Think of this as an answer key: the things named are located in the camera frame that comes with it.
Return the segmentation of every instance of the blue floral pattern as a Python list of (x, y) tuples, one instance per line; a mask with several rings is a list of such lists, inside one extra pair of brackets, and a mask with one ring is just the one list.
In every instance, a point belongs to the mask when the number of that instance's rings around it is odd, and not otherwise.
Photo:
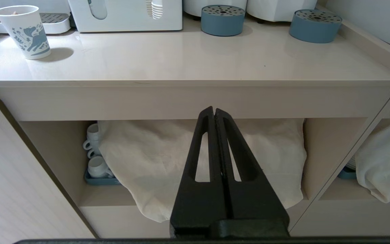
[(12, 36), (20, 49), (33, 52), (34, 54), (31, 54), (32, 56), (43, 54), (50, 50), (43, 24), (39, 23), (36, 26), (29, 26), (28, 28), (12, 28), (11, 30), (13, 33)]

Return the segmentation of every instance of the white countertop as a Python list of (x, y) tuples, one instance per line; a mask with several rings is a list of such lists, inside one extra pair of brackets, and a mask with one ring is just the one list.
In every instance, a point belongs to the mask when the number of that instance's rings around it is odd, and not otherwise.
[(215, 37), (184, 18), (178, 32), (69, 31), (48, 37), (41, 60), (0, 34), (0, 86), (390, 85), (390, 70), (343, 37), (307, 43), (288, 29), (246, 19), (242, 34)]

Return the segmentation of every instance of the white cloth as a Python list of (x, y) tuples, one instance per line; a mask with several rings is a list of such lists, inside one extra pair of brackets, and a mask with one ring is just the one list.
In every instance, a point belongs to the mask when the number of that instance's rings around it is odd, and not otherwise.
[[(235, 121), (284, 207), (301, 201), (304, 119)], [(99, 121), (100, 151), (147, 218), (170, 218), (195, 124), (196, 120)], [(209, 178), (204, 140), (203, 145), (197, 181)]]
[(390, 202), (390, 119), (383, 119), (355, 154), (359, 184)]

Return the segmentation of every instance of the cabinet door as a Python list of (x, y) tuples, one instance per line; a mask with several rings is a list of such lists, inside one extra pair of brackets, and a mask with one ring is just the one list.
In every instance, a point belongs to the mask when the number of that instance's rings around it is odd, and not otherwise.
[(94, 238), (90, 225), (65, 196), (0, 101), (0, 244), (37, 238)]

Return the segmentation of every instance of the white tray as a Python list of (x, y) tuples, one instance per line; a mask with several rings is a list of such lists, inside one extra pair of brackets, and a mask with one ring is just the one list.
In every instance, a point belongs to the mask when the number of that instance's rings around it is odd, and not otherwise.
[[(42, 17), (43, 28), (45, 29), (46, 34), (60, 34), (70, 29), (68, 14), (40, 13), (40, 17)], [(0, 33), (7, 33), (1, 22)]]

